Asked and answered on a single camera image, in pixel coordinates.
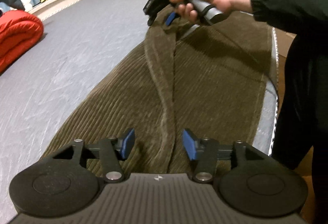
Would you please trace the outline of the person's black sleeved forearm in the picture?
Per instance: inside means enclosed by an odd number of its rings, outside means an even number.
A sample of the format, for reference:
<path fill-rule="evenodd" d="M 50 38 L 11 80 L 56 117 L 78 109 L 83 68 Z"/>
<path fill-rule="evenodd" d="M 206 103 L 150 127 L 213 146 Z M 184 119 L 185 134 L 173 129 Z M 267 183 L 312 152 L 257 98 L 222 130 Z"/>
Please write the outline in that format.
<path fill-rule="evenodd" d="M 327 31 L 327 0 L 251 0 L 254 19 L 300 34 Z"/>

